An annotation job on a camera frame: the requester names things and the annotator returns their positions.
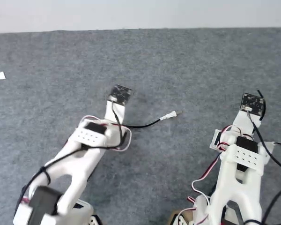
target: red wire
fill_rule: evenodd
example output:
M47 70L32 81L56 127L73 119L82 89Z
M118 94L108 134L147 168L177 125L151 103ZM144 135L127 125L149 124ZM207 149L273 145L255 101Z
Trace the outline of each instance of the red wire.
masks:
M224 148L222 148L220 145L226 145L226 146L230 146L227 142L220 142L220 143L218 143L217 144L217 147L219 148L219 150L221 150L221 151L225 151L225 149Z

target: white wall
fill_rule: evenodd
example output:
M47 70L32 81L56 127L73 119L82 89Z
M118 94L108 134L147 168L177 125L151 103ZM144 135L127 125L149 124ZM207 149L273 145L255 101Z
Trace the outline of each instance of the white wall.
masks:
M281 27L281 0L0 0L0 32Z

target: white plastic bracket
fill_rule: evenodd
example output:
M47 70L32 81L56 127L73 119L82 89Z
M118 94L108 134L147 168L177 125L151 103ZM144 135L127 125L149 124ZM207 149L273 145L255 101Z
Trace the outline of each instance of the white plastic bracket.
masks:
M117 123L117 120L113 114L112 108L115 111L115 113L117 114L119 122L122 124L123 120L124 120L124 116L125 116L125 106L119 105L117 103L113 103L111 101L107 101L107 103L106 103L106 114L105 114L104 118L106 120Z
M269 150L269 152L272 153L275 147L274 142L264 142L264 144L266 145L266 148ZM266 152L266 149L263 147L261 142L258 143L258 147L259 154L263 157L264 165L266 165L270 160L270 156Z
M222 209L228 201L238 204L244 221L248 219L260 221L259 195L264 170L263 157L233 144L221 154L220 159L222 163L216 189L206 210L210 225L220 224ZM242 172L241 182L237 180L240 179L237 177L238 163L248 167L245 172Z
M260 127L261 125L261 121L259 120L260 116L254 114L250 114L250 116L252 121L255 123L255 125L257 127ZM254 129L254 126L248 117L248 113L241 110L238 111L238 114L233 121L233 125L240 128L243 134L248 134L248 135L252 134Z
M83 127L78 127L74 133L69 137L69 140L85 144L87 146L99 146L99 143L103 143L106 140L105 135L99 134L95 131L85 129Z

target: white plastic part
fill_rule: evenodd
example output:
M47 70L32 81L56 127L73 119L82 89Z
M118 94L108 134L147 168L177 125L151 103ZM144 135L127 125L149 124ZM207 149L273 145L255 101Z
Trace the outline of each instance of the white plastic part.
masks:
M217 138L217 136L219 135L220 132L221 132L221 130L215 129L214 136L213 136L213 138L211 140L211 143L209 145L209 147L211 149L217 150L219 152L221 152L221 151L217 148L217 145L215 144L215 141L216 141L216 138Z
M237 214L233 208L230 208L228 205L226 205L226 214L225 214L225 219L239 225L239 221L237 219Z
M274 143L275 142L264 142L264 144L266 145L266 148L269 150L270 153L272 153L274 150L274 147L275 147ZM266 149L263 147L261 142L258 143L258 147L259 147L259 154L262 155L264 164L266 165L269 162L271 157L266 152Z
M259 120L260 116L251 114L251 119L257 127L260 127L261 125L261 121ZM233 121L233 125L240 128L243 134L248 134L248 135L252 134L254 129L253 124L248 117L248 113L241 110L238 111L238 114Z
M32 208L27 204L21 203L14 217L14 225L25 225L30 219Z
M113 103L111 101L107 101L106 113L105 113L105 117L104 118L106 120L109 120L109 121L112 121L114 123L117 123L117 120L116 120L116 118L114 116L112 108L113 108L114 112L117 114L118 120L119 120L120 124L122 124L123 120L124 120L124 116L125 116L125 106L119 105L117 103Z
M233 144L221 154L221 160L216 189L206 210L206 214L209 215L209 224L220 224L222 209L228 201L238 204L244 221L248 219L260 221L259 195L264 170L263 157ZM237 177L238 163L248 167L242 177Z
M96 217L94 217L94 216L91 216L91 217L90 217L89 225L99 225L99 223L98 223Z
M188 225L188 224L185 221L184 217L182 215L180 215L179 218L178 217L175 218L173 225Z
M182 111L172 111L172 112L162 116L160 118L160 120L166 120L166 119L169 119L169 118L172 118L172 117L176 117L176 116L178 116L181 113L182 113Z
M73 140L88 146L104 146L105 143L101 143L100 140L106 141L106 137L103 134L99 134L95 131L88 130L82 127L78 127L74 133L69 137L69 140Z
M204 219L204 217L207 215L206 214L207 202L206 202L205 197L203 195L199 195L196 198L196 202L195 202L195 204L193 206L194 206L194 208L196 208L196 210L193 211L193 214L192 214L193 215L193 223L197 224L200 221L202 221ZM202 225L208 224L207 221L208 220L205 220L202 223Z
M113 121L114 114L112 112L112 104L110 101L107 101L106 109L106 119L108 122ZM119 117L119 120L122 122L124 119L125 107L113 104L113 109ZM119 134L114 135L113 133L119 133L118 126L110 125L107 126L107 131L109 135L102 135L90 130L83 128L90 120L83 120L75 132L70 136L65 146L62 150L56 155L56 157L45 165L48 165L50 162L63 157L64 155L71 153L81 147L81 144L91 145L91 146L106 146L107 143L119 143ZM55 180L62 175L68 174L72 176L71 185L68 187L66 192L60 198L57 204L57 212L60 215L68 215L75 203L78 201L80 195L86 187L87 179L93 172L94 168L100 161L101 157L105 153L105 149L90 149L84 152L84 155L76 154L69 156L60 162L52 165L47 169L48 174L50 175L51 180ZM47 177L44 173L40 174L30 185L29 188L29 199L33 196L34 190L40 185L47 185Z
M0 80L5 80L6 77L5 77L5 74L3 71L0 72Z

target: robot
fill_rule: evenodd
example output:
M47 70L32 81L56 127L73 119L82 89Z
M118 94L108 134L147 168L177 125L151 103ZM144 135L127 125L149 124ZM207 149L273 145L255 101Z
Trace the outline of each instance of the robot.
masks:
M265 115L266 103L260 97L243 94L240 110L231 125L215 130L210 148L219 152L201 178L192 182L192 189L201 194L196 199L187 197L193 207L173 216L171 225L264 225L259 203L261 177L264 166L272 158L277 142L265 142L258 130ZM254 141L257 133L261 142ZM194 187L194 183L207 177L214 165L221 160L217 183L211 196ZM234 209L227 203L235 202L240 210L240 221Z
M61 151L48 161L23 187L14 215L14 225L101 225L93 207L82 200L88 177L107 150L125 151L131 141L129 127L147 127L158 121L176 117L173 111L144 126L122 125L125 106L132 90L116 85L108 97L103 120L85 116L69 137ZM234 201L240 208L244 224L265 224L259 203L261 177L264 166L274 157L274 146L264 142L258 128L265 115L265 100L245 93L240 110L231 125L215 130L210 148L219 152L206 172L192 182L200 195L187 199L193 207L176 214L171 225L238 225L235 211L227 203ZM261 142L254 141L257 133ZM217 184L211 196L195 188L221 160ZM71 185L65 193L48 187L52 180L69 174ZM186 219L185 213L192 212Z
M102 224L100 218L93 215L93 207L79 198L103 154L107 150L128 149L132 132L122 123L131 94L131 89L116 85L108 97L103 120L94 116L81 119L61 151L23 187L15 209L14 225ZM148 127L180 113L172 111L151 124L129 127ZM65 174L72 176L65 193L48 186Z

